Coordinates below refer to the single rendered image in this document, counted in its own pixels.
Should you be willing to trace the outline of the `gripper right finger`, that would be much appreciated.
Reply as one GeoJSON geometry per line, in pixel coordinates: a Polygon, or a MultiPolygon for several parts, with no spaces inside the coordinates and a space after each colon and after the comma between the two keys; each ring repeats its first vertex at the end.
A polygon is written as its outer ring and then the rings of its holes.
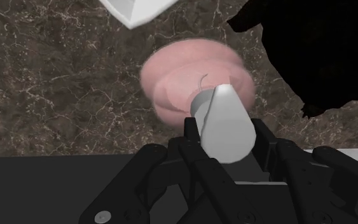
{"type": "Polygon", "coordinates": [[[270,180],[287,183],[299,224],[358,224],[358,161],[330,146],[309,153],[252,119],[252,149],[270,180]]]}

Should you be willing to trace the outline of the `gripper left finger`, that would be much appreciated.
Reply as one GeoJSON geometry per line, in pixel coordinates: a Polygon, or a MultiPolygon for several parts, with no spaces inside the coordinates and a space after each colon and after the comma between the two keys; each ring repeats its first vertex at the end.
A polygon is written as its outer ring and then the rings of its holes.
{"type": "Polygon", "coordinates": [[[259,213],[224,167],[206,155],[194,118],[164,147],[143,146],[93,202],[78,224],[150,224],[166,189],[179,185],[188,211],[177,224],[259,224],[259,213]]]}

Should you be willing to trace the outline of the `light grey tapered cylinder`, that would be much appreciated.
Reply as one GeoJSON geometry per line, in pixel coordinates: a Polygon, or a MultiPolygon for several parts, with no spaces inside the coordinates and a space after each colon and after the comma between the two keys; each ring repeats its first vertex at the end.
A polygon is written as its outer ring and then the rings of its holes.
{"type": "Polygon", "coordinates": [[[202,90],[191,102],[200,144],[206,154],[222,164],[245,158],[256,142],[249,114],[230,84],[202,90]]]}

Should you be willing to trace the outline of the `pink round bowl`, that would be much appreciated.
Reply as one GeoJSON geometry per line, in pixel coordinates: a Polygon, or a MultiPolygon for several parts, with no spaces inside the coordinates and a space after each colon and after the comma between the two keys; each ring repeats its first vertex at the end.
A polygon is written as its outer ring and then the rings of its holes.
{"type": "Polygon", "coordinates": [[[242,58],[230,47],[209,39],[176,41],[152,54],[140,72],[141,86],[159,119],[182,130],[191,102],[202,90],[221,84],[234,87],[246,109],[256,87],[242,58]]]}

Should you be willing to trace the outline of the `black ragged-edged object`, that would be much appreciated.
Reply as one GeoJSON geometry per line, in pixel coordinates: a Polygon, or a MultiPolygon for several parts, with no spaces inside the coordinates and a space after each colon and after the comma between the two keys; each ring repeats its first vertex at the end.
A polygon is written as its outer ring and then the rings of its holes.
{"type": "Polygon", "coordinates": [[[227,23],[262,25],[268,59],[304,116],[358,101],[358,0],[248,0],[227,23]]]}

